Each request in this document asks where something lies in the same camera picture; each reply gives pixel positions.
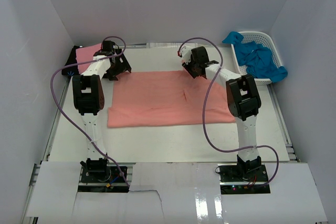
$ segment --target white basket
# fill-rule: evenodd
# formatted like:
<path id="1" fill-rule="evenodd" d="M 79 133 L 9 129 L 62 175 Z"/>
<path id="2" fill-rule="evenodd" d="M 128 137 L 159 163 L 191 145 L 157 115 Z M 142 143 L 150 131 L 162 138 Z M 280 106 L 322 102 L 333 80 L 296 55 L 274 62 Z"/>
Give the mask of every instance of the white basket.
<path id="1" fill-rule="evenodd" d="M 269 49 L 271 49 L 272 51 L 272 59 L 273 62 L 275 64 L 275 66 L 277 66 L 277 68 L 282 66 L 282 62 L 280 60 L 279 54 L 277 49 L 275 48 L 275 45 L 273 43 L 273 40 L 271 39 L 270 36 L 268 36 L 265 33 L 262 33 L 260 31 L 240 31 L 239 32 L 241 35 L 243 35 L 244 39 L 241 43 L 248 43 L 251 41 L 255 41 L 257 44 L 262 44 L 264 47 L 268 47 Z M 242 74 L 245 75 L 247 74 L 246 72 L 246 68 L 247 66 L 239 66 L 238 65 L 238 61 L 237 61 L 237 57 L 236 57 L 236 53 L 235 53 L 235 48 L 233 45 L 231 45 L 232 51 L 233 51 L 233 58 L 235 60 L 235 67 L 236 70 Z M 256 85 L 268 85 L 271 84 L 272 81 L 270 79 L 257 79 L 255 78 L 256 81 Z"/>

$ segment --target white enclosure wall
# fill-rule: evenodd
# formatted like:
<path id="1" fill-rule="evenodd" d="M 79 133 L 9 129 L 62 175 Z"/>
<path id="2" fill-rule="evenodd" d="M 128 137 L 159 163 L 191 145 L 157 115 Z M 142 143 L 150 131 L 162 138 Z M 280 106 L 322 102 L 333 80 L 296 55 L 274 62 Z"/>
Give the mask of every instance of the white enclosure wall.
<path id="1" fill-rule="evenodd" d="M 288 131 L 336 223 L 336 0 L 287 0 L 271 35 L 289 73 L 276 85 Z"/>
<path id="2" fill-rule="evenodd" d="M 18 224 L 56 106 L 51 74 L 73 43 L 50 0 L 0 0 L 0 223 Z M 57 97 L 64 77 L 55 79 Z"/>
<path id="3" fill-rule="evenodd" d="M 51 0 L 75 44 L 118 34 L 127 43 L 220 43 L 231 30 L 269 32 L 286 0 Z"/>

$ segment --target pink cloth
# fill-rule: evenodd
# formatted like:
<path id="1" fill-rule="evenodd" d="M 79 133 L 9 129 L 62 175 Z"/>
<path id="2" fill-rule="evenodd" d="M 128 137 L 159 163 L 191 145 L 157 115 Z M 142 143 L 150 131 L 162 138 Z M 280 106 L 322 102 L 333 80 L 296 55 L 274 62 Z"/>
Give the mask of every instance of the pink cloth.
<path id="1" fill-rule="evenodd" d="M 114 82 L 108 127 L 201 124 L 209 83 L 203 77 L 193 79 L 184 70 L 124 73 Z M 225 89 L 214 83 L 206 105 L 206 123 L 234 121 Z"/>
<path id="2" fill-rule="evenodd" d="M 76 49 L 76 60 L 77 63 L 93 60 L 93 55 L 95 52 L 99 51 L 101 47 L 101 44 L 96 44 L 91 47 L 83 47 Z M 90 64 L 83 64 L 78 66 L 79 73 L 83 73 L 87 68 L 90 66 Z"/>

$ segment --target cable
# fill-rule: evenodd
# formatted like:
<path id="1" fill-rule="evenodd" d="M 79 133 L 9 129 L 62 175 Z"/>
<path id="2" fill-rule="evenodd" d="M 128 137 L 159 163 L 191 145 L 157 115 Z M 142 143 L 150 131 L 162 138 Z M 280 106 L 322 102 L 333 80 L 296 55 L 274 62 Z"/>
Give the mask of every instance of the cable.
<path id="1" fill-rule="evenodd" d="M 185 43 L 187 43 L 187 42 L 190 41 L 190 40 L 194 40 L 194 39 L 205 40 L 205 41 L 209 42 L 212 46 L 214 46 L 214 48 L 216 48 L 216 50 L 218 51 L 219 56 L 220 56 L 220 58 L 221 58 L 221 59 L 220 59 L 220 60 L 221 60 L 221 61 L 220 61 L 220 62 L 221 62 L 221 63 L 220 63 L 220 66 L 221 66 L 221 67 L 223 66 L 224 59 L 223 59 L 223 55 L 222 55 L 222 53 L 220 52 L 219 48 L 218 48 L 212 41 L 210 41 L 210 40 L 208 40 L 208 39 L 206 39 L 206 38 L 203 38 L 203 37 L 194 37 L 194 38 L 187 39 L 186 41 L 184 41 L 184 42 L 180 45 L 180 47 L 179 47 L 179 49 L 178 49 L 178 51 L 177 51 L 177 54 L 180 55 L 180 50 L 181 50 L 181 48 L 183 47 L 183 45 L 184 45 Z M 269 145 L 258 145 L 258 146 L 252 146 L 252 145 L 251 145 L 251 146 L 240 147 L 240 148 L 233 149 L 233 150 L 222 150 L 222 149 L 217 148 L 217 147 L 211 142 L 211 140 L 209 139 L 209 136 L 208 136 L 207 131 L 206 131 L 206 126 L 205 126 L 205 107 L 206 107 L 206 102 L 207 102 L 207 100 L 208 100 L 208 96 L 209 96 L 209 93 L 210 93 L 210 89 L 211 89 L 212 85 L 214 84 L 214 82 L 215 82 L 217 76 L 219 75 L 219 72 L 220 72 L 220 71 L 221 71 L 221 68 L 218 69 L 218 71 L 216 72 L 214 78 L 211 80 L 211 82 L 210 82 L 210 84 L 209 84 L 209 87 L 208 87 L 208 89 L 207 89 L 207 91 L 206 91 L 206 94 L 205 94 L 205 99 L 204 99 L 203 109 L 202 109 L 202 123 L 203 123 L 203 132 L 204 132 L 204 136 L 205 136 L 206 140 L 208 141 L 209 145 L 210 145 L 213 149 L 215 149 L 215 150 L 217 150 L 217 151 L 219 151 L 219 152 L 223 152 L 223 153 L 238 152 L 238 151 L 245 150 L 245 149 L 250 149 L 250 148 L 269 148 L 269 149 L 271 149 L 271 150 L 274 152 L 275 156 L 276 156 L 276 159 L 277 159 L 277 166 L 276 166 L 276 168 L 275 168 L 275 171 L 274 171 L 273 176 L 272 176 L 266 183 L 260 185 L 260 187 L 262 187 L 262 186 L 266 186 L 266 185 L 268 185 L 268 184 L 274 179 L 274 177 L 277 175 L 277 173 L 278 173 L 278 169 L 279 169 L 279 156 L 278 156 L 278 153 L 276 152 L 276 150 L 275 150 L 273 147 L 271 147 L 271 146 L 269 146 Z"/>
<path id="2" fill-rule="evenodd" d="M 256 184 L 256 182 L 257 182 L 257 176 L 255 175 L 253 183 L 250 186 L 248 186 L 248 188 L 253 187 Z"/>
<path id="3" fill-rule="evenodd" d="M 117 56 L 120 56 L 124 53 L 124 51 L 126 50 L 126 42 L 118 37 L 118 36 L 109 36 L 109 37 L 106 37 L 104 40 L 108 39 L 108 38 L 116 38 L 116 39 L 120 39 L 123 44 L 124 44 L 124 48 L 122 49 L 121 53 L 118 54 L 118 55 L 111 55 L 111 56 L 106 56 L 106 57 L 103 57 L 103 58 L 100 58 L 99 60 L 105 60 L 105 59 L 109 59 L 109 58 L 113 58 L 113 57 L 117 57 Z M 106 155 L 105 153 L 103 153 L 98 147 L 97 145 L 94 143 L 94 141 L 90 138 L 90 136 L 81 128 L 79 127 L 70 117 L 68 117 L 66 115 L 66 113 L 63 111 L 62 107 L 60 106 L 59 102 L 57 101 L 57 98 L 56 98 L 56 95 L 55 95 L 55 92 L 54 92 L 54 78 L 56 76 L 56 74 L 60 71 L 62 71 L 63 69 L 66 69 L 66 68 L 71 68 L 71 67 L 75 67 L 75 66 L 78 66 L 78 65 L 82 65 L 82 64 L 88 64 L 88 63 L 93 63 L 93 62 L 96 62 L 96 60 L 89 60 L 89 61 L 85 61 L 85 62 L 81 62 L 81 63 L 74 63 L 74 64 L 70 64 L 70 65 L 67 65 L 67 66 L 64 66 L 58 70 L 55 71 L 55 73 L 51 76 L 51 80 L 50 80 L 50 89 L 51 89 L 51 94 L 52 94 L 52 98 L 54 99 L 54 102 L 56 103 L 56 106 L 57 108 L 59 109 L 59 112 L 61 112 L 61 114 L 74 126 L 76 127 L 81 133 L 84 134 L 84 136 L 86 136 L 86 138 L 90 141 L 90 143 L 94 146 L 94 148 L 97 150 L 97 152 L 99 152 L 103 157 L 111 160 L 112 162 L 114 162 L 114 164 L 116 165 L 116 167 L 118 168 L 120 174 L 122 175 L 122 178 L 124 179 L 126 185 L 128 187 L 130 187 L 130 185 L 128 184 L 125 176 L 124 176 L 124 172 L 121 170 L 120 166 L 118 165 L 118 163 L 112 158 L 112 157 L 109 157 L 108 155 Z"/>
<path id="4" fill-rule="evenodd" d="M 119 178 L 119 176 L 115 177 L 114 180 L 112 180 L 112 181 L 110 182 L 110 185 L 112 185 L 112 183 L 115 182 L 118 178 Z"/>
<path id="5" fill-rule="evenodd" d="M 112 172 L 110 170 L 110 175 L 109 175 L 109 177 L 106 180 L 98 180 L 98 181 L 100 181 L 100 182 L 106 182 L 106 181 L 108 181 L 111 178 L 111 175 L 112 175 Z"/>

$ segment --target white table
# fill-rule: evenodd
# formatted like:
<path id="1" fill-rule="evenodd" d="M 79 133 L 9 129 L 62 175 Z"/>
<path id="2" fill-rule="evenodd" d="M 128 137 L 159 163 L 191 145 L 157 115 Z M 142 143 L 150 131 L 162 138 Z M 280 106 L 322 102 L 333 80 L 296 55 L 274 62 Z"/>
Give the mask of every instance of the white table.
<path id="1" fill-rule="evenodd" d="M 170 71 L 182 69 L 176 48 L 127 49 L 125 56 L 133 72 Z M 214 48 L 207 48 L 210 60 L 218 60 Z M 230 48 L 221 48 L 224 65 L 234 70 Z M 117 162 L 236 162 L 237 153 L 224 154 L 212 149 L 207 143 L 201 125 L 181 125 L 162 127 L 107 128 L 107 110 L 112 104 L 113 82 L 102 80 L 105 107 L 99 112 L 103 125 L 102 135 L 109 156 Z M 281 161 L 289 161 L 284 138 L 271 97 L 266 86 L 258 87 L 261 108 L 257 118 L 257 143 L 270 145 L 276 149 Z M 74 108 L 72 84 L 68 87 L 64 111 L 83 128 L 80 114 Z M 226 150 L 238 147 L 235 123 L 208 124 L 208 134 L 212 142 Z M 261 159 L 275 161 L 269 149 L 259 150 Z M 50 161 L 82 161 L 87 158 L 86 139 L 63 116 L 56 130 Z"/>

